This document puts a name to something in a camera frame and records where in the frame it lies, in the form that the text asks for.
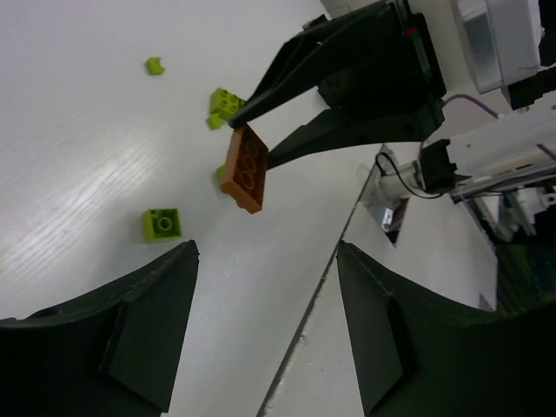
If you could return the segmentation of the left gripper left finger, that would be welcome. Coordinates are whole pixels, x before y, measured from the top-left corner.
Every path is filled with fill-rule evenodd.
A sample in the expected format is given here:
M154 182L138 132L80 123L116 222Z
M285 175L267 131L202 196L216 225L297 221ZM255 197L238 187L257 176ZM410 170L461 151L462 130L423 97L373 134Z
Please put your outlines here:
M84 295L3 319L2 415L167 413L198 267L196 244L183 242Z

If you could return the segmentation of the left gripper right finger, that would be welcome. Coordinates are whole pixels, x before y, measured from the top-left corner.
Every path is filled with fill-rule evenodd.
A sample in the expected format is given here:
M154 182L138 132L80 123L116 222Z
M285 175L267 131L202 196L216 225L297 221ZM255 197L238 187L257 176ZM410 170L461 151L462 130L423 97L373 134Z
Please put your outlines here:
M553 303L510 315L472 308L348 242L337 267L365 415L554 415Z

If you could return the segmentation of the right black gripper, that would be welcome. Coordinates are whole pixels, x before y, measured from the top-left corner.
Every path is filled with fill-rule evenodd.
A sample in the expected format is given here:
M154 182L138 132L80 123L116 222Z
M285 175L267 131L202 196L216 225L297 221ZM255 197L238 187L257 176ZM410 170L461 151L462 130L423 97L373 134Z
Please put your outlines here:
M229 125L250 122L314 86L328 110L270 151L270 169L330 150L422 142L444 122L446 86L427 22L405 1L314 20L283 44Z

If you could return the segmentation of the orange lego brick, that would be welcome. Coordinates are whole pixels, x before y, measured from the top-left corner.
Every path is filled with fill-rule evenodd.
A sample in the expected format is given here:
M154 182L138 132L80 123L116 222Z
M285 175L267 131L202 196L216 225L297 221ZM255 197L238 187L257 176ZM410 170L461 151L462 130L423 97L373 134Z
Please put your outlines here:
M268 147L250 126L234 129L220 190L250 214L262 209L268 155Z

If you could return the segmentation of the small lime piece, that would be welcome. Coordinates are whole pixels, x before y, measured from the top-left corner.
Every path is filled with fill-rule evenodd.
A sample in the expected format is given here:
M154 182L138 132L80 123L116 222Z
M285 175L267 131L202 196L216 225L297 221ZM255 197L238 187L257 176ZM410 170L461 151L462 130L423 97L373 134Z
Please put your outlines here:
M210 114L206 119L206 123L211 130L219 129L223 125L223 121L218 113Z

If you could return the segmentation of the lime square lego brick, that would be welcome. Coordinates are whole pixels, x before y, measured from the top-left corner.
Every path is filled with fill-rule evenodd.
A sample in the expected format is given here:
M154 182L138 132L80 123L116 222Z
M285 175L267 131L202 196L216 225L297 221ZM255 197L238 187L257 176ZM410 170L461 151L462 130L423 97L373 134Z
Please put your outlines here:
M221 182L222 179L223 179L224 176L225 176L225 166L222 165L221 167L219 167L219 168L216 170L215 173L216 173L216 178L217 178L218 182Z

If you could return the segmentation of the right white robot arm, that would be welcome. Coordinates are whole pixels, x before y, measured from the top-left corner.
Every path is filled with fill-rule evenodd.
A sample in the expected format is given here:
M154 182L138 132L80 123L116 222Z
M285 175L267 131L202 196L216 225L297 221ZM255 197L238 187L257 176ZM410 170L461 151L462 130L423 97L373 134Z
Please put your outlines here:
M462 71L481 94L501 90L512 112L434 140L447 86ZM445 194L555 137L555 4L439 1L420 13L414 2L377 1L317 18L281 47L229 124L243 128L309 89L327 108L270 151L270 168L329 150L420 142L413 185Z

